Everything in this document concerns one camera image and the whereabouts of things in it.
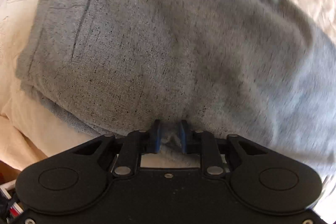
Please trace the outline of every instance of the folded gray cloth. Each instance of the folded gray cloth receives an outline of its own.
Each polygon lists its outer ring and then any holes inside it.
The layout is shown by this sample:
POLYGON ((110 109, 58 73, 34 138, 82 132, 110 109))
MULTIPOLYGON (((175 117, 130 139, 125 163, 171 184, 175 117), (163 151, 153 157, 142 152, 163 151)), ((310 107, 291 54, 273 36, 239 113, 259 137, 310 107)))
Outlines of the folded gray cloth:
POLYGON ((186 119, 334 173, 335 53, 289 0, 40 0, 17 77, 80 131, 186 119))

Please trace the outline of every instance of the black object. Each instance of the black object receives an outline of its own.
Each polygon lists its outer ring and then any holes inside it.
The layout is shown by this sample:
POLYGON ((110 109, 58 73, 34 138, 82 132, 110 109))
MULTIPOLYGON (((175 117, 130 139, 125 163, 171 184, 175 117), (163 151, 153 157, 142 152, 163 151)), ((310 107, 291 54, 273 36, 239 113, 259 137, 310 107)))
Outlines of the black object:
POLYGON ((179 134, 200 168, 140 167, 141 154, 159 150, 158 120, 29 166, 16 181, 25 211, 13 223, 325 224, 310 210, 322 190, 310 167, 236 134, 191 131, 186 121, 179 134))

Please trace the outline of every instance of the gray fabric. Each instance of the gray fabric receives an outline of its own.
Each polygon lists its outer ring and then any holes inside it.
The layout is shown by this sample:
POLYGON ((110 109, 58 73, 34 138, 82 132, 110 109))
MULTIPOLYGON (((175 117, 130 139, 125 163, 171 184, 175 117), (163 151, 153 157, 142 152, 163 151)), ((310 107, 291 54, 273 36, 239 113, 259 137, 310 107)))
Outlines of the gray fabric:
POLYGON ((78 130, 187 119, 335 172, 336 57, 288 0, 40 0, 22 88, 78 130))

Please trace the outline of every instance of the metal rivet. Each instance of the metal rivet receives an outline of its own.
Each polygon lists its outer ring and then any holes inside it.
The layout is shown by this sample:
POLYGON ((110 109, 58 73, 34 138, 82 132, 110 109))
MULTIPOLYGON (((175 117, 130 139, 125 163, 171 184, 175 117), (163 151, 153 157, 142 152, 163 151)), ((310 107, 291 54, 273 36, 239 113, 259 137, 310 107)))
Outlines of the metal rivet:
POLYGON ((31 218, 27 218, 27 219, 25 220, 25 224, 35 224, 35 221, 32 220, 31 218))
POLYGON ((131 173, 131 169, 127 166, 118 166, 117 168, 115 168, 114 173, 120 176, 125 176, 131 173))
POLYGON ((224 172, 224 170, 223 170, 222 167, 219 167, 219 166, 210 166, 210 167, 207 168, 207 172, 210 175, 218 176, 218 175, 222 174, 224 172))
POLYGON ((165 174, 165 178, 167 178, 167 179, 171 179, 173 176, 174 176, 174 175, 171 174, 171 173, 166 173, 166 174, 165 174))

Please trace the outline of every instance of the gray garment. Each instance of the gray garment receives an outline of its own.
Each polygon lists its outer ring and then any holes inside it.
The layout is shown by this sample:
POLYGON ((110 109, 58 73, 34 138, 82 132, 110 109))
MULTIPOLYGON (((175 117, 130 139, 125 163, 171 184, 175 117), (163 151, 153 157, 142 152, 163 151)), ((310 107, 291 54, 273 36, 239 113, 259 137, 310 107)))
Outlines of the gray garment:
POLYGON ((187 119, 333 173, 335 53, 289 0, 40 0, 17 76, 80 131, 187 119))

